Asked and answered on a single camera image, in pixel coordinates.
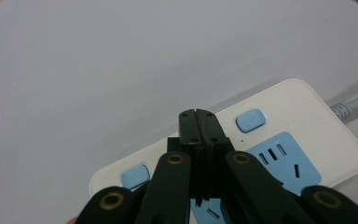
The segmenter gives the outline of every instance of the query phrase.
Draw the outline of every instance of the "screw hole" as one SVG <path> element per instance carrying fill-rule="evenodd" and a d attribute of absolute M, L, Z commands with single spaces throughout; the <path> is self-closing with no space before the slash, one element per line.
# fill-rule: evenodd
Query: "screw hole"
<path fill-rule="evenodd" d="M 171 155 L 168 157 L 168 163 L 173 164 L 173 165 L 177 165 L 180 164 L 184 161 L 185 159 L 177 154 Z"/>
<path fill-rule="evenodd" d="M 242 154 L 235 154 L 234 155 L 234 161 L 236 163 L 240 163 L 240 164 L 246 164 L 249 163 L 249 161 L 251 161 L 251 159 L 246 156 L 246 155 L 242 155 Z"/>
<path fill-rule="evenodd" d="M 124 196 L 120 192 L 110 192 L 100 200 L 100 206 L 104 210 L 112 210 L 120 207 L 124 202 Z"/>
<path fill-rule="evenodd" d="M 313 194 L 313 198 L 321 205 L 329 208 L 337 209 L 341 206 L 341 200 L 327 191 L 317 191 Z"/>

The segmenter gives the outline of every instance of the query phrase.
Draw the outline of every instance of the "socket hole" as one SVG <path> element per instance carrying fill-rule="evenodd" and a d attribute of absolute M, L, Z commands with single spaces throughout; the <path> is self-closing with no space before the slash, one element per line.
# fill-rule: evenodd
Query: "socket hole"
<path fill-rule="evenodd" d="M 296 173 L 296 177 L 300 178 L 300 169 L 298 167 L 298 164 L 295 164 L 295 173 Z"/>
<path fill-rule="evenodd" d="M 283 147 L 281 146 L 281 144 L 277 145 L 277 148 L 279 149 L 279 151 L 282 153 L 283 156 L 286 156 L 286 151 L 283 149 Z"/>
<path fill-rule="evenodd" d="M 260 157 L 261 161 L 265 164 L 268 165 L 269 162 L 266 160 L 266 157 L 264 157 L 263 153 L 258 154 L 258 156 Z"/>
<path fill-rule="evenodd" d="M 214 219 L 219 220 L 220 216 L 217 215 L 211 208 L 208 208 L 206 212 Z"/>
<path fill-rule="evenodd" d="M 269 155 L 271 155 L 272 159 L 274 159 L 275 161 L 278 159 L 277 156 L 275 155 L 275 153 L 272 151 L 271 148 L 268 150 L 268 152 L 269 152 Z"/>

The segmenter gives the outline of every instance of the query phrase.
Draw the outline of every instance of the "power cord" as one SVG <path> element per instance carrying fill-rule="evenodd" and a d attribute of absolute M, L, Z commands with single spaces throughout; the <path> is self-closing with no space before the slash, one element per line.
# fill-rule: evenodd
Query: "power cord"
<path fill-rule="evenodd" d="M 344 123 L 358 118 L 358 98 L 347 103 L 331 105 L 330 108 Z"/>

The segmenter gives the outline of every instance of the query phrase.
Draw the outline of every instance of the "blue outlet faceplate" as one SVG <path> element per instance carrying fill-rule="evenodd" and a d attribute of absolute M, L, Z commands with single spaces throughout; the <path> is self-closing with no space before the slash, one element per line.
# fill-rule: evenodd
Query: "blue outlet faceplate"
<path fill-rule="evenodd" d="M 322 181 L 319 172 L 288 132 L 279 133 L 246 152 L 254 155 L 285 189 L 294 194 Z"/>

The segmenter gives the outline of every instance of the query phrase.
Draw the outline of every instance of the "white power strip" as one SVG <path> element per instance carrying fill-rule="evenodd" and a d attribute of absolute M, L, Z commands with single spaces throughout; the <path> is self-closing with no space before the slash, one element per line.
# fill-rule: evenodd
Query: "white power strip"
<path fill-rule="evenodd" d="M 249 111 L 256 112 L 256 115 L 250 115 L 249 118 L 245 116 L 250 120 L 251 126 L 252 122 L 257 122 L 258 116 L 262 117 L 263 122 L 260 123 L 261 126 L 255 125 L 251 131 L 240 130 L 238 118 L 242 118 Z M 358 140 L 302 80 L 285 80 L 220 111 L 216 116 L 236 150 L 246 151 L 282 133 L 289 134 L 319 173 L 321 179 L 314 184 L 333 187 L 358 173 Z M 130 175 L 133 175 L 132 172 L 142 172 L 133 170 L 140 165 L 152 176 L 159 157 L 166 150 L 165 138 L 104 167 L 89 183 L 90 196 L 107 187 L 123 186 L 123 174 L 128 175 L 129 171 Z M 265 160 L 265 156 L 260 153 L 260 161 Z M 275 155 L 272 155 L 272 159 L 277 160 Z M 192 217 L 190 223 L 197 222 Z"/>

